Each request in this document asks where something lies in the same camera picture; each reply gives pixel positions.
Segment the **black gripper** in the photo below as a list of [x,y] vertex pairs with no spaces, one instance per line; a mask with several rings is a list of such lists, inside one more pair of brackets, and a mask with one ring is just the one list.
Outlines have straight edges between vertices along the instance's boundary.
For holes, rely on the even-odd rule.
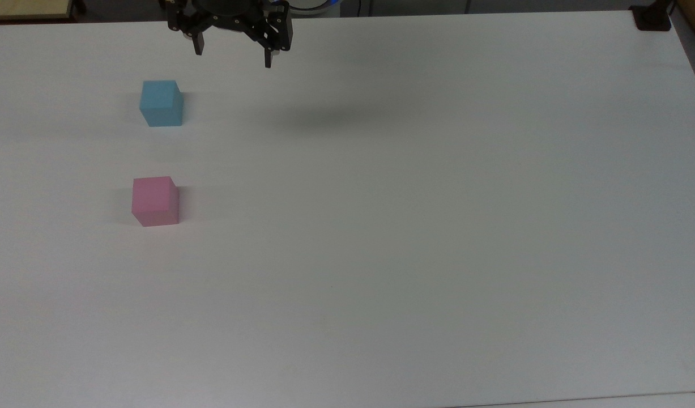
[[168,1],[169,30],[181,32],[204,52],[203,33],[218,28],[246,34],[264,49],[265,67],[275,52],[291,49],[291,6],[286,1]]

